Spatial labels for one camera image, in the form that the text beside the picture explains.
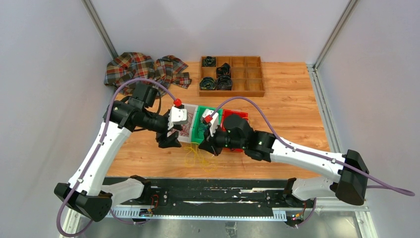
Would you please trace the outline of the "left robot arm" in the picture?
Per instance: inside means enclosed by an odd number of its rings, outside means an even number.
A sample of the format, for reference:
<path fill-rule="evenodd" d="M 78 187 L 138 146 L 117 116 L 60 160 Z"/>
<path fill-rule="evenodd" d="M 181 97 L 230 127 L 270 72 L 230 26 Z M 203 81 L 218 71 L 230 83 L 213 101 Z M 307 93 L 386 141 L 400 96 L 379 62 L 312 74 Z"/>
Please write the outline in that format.
<path fill-rule="evenodd" d="M 160 148 L 181 147 L 178 141 L 188 113 L 179 99 L 164 114 L 150 112 L 158 89 L 137 83 L 132 95 L 122 100 L 113 99 L 104 114 L 98 137 L 79 169 L 67 183 L 58 183 L 55 195 L 68 208 L 94 222 L 105 218 L 112 207 L 134 199 L 145 205 L 153 198 L 151 182 L 140 176 L 131 176 L 112 185 L 104 185 L 115 156 L 136 128 L 153 131 Z"/>

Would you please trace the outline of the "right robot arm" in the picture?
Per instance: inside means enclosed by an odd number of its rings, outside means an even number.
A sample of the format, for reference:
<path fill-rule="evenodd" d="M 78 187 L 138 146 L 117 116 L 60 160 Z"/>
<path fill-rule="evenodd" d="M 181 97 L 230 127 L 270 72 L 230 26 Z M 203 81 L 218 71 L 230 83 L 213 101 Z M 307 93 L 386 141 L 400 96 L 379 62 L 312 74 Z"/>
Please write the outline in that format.
<path fill-rule="evenodd" d="M 247 120 L 238 115 L 228 116 L 222 126 L 215 120 L 209 122 L 199 145 L 199 149 L 215 156 L 224 148 L 241 149 L 257 161 L 291 164 L 319 174 L 310 179 L 288 179 L 283 191 L 283 200 L 288 206 L 332 196 L 356 206 L 365 202 L 369 170 L 355 150 L 332 153 L 277 139 L 273 133 L 253 130 Z"/>

